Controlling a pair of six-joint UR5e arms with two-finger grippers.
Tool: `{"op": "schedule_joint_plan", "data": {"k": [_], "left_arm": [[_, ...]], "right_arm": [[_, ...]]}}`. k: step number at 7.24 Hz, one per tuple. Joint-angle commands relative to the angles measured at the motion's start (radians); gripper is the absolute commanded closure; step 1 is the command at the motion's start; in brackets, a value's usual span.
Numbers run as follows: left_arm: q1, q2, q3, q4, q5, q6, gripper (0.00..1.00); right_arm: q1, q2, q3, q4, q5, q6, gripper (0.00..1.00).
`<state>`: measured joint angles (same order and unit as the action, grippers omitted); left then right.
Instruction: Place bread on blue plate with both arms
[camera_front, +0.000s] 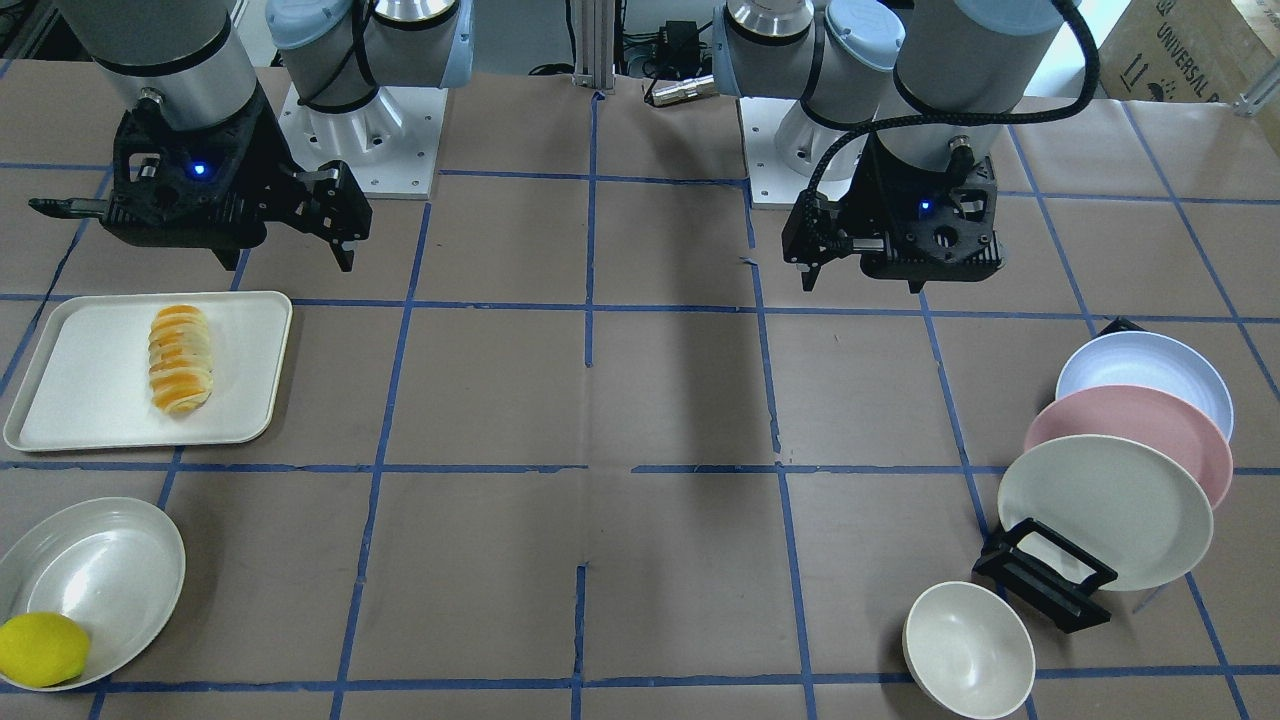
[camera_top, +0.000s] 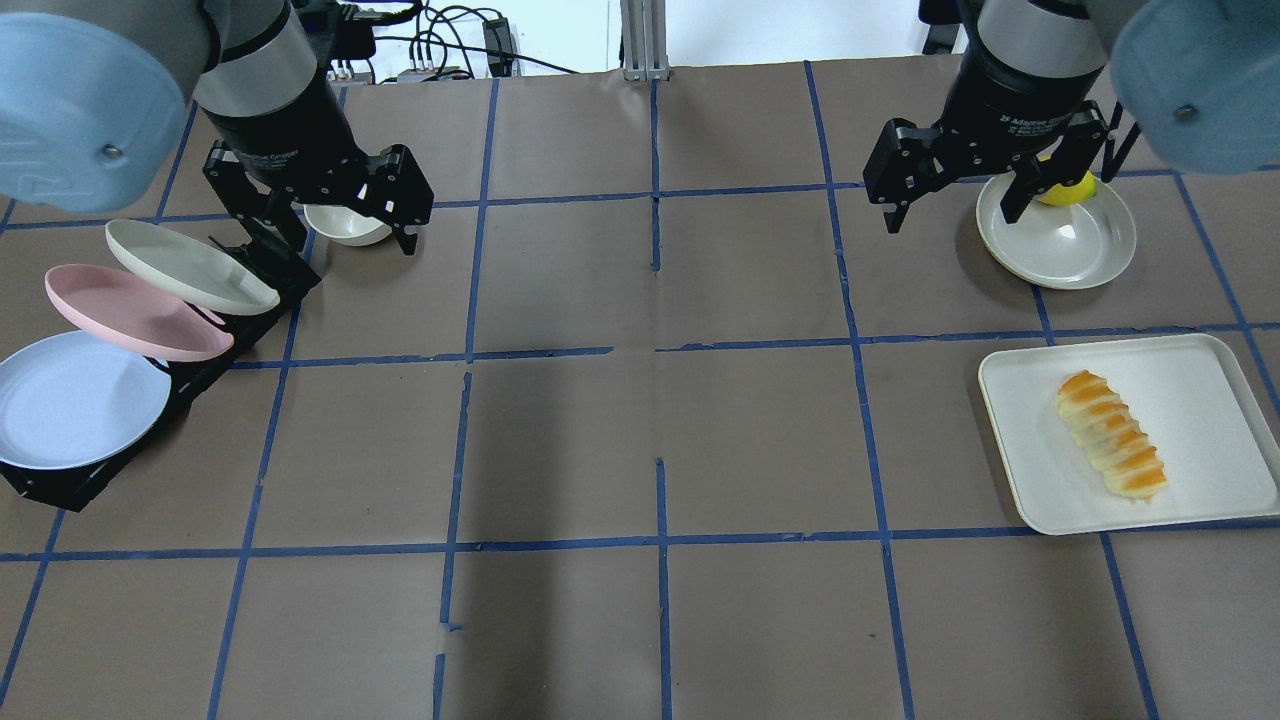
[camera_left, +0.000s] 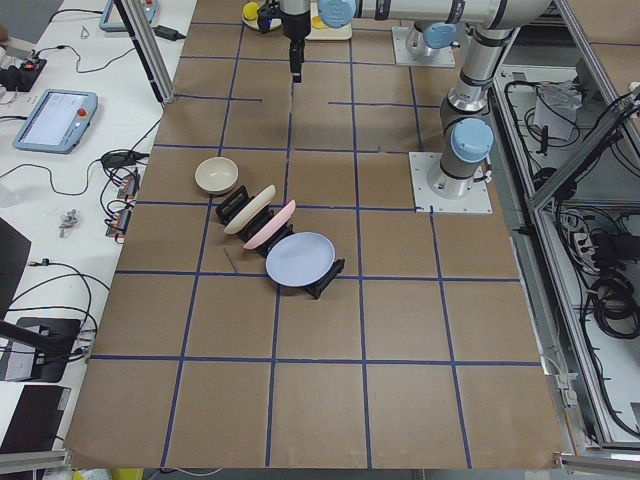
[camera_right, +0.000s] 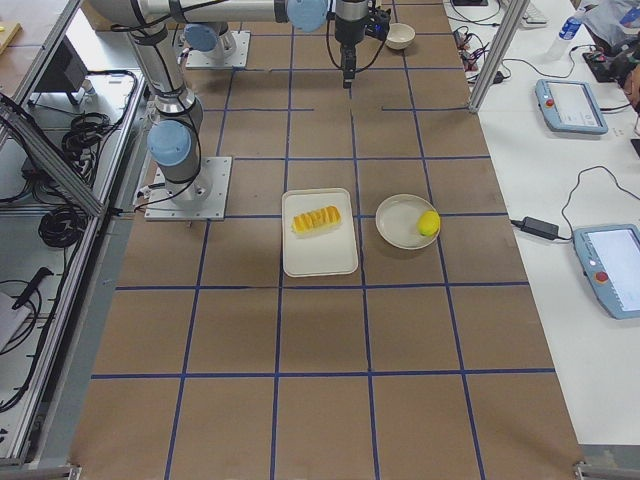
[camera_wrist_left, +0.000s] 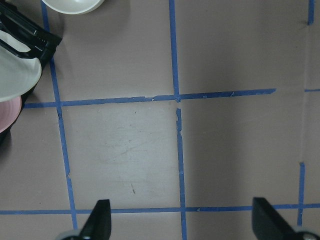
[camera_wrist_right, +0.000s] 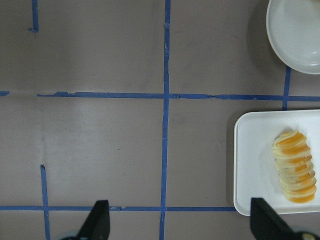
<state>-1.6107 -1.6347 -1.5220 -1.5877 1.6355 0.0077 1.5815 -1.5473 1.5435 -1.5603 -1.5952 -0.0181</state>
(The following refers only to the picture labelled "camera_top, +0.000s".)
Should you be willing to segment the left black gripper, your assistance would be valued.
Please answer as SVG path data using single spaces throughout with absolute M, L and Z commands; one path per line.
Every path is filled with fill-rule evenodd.
M 326 79 L 315 76 L 278 109 L 238 117 L 205 102 L 220 135 L 204 176 L 227 213 L 273 252 L 301 254 L 307 228 L 294 204 L 348 208 L 390 227 L 404 256 L 430 222 L 435 193 L 412 150 L 378 155 L 355 141 Z

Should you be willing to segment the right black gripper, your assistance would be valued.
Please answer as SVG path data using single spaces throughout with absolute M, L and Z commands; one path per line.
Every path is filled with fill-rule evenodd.
M 1009 224 L 1038 193 L 1078 182 L 1108 138 L 1087 97 L 1101 70 L 1088 60 L 1043 76 L 968 49 L 940 119 L 924 128 L 890 119 L 870 151 L 863 183 L 886 229 L 899 233 L 913 202 L 965 177 L 1014 172 L 1000 201 Z

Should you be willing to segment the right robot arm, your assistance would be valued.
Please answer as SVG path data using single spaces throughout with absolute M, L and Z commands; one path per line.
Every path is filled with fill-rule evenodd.
M 863 172 L 897 232 L 908 209 L 961 178 L 1011 173 L 1033 199 L 1103 177 L 1146 137 L 1169 167 L 1240 174 L 1277 160 L 1275 1 L 955 1 L 968 47 L 928 127 L 884 123 Z

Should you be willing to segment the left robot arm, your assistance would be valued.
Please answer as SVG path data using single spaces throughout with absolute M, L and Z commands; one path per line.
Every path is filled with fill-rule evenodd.
M 204 174 L 250 233 L 294 249 L 300 205 L 346 208 L 417 247 L 434 192 L 413 154 L 356 142 L 326 73 L 339 8 L 294 1 L 5 1 L 1 187 L 70 214 L 136 202 L 191 108 L 219 141 Z

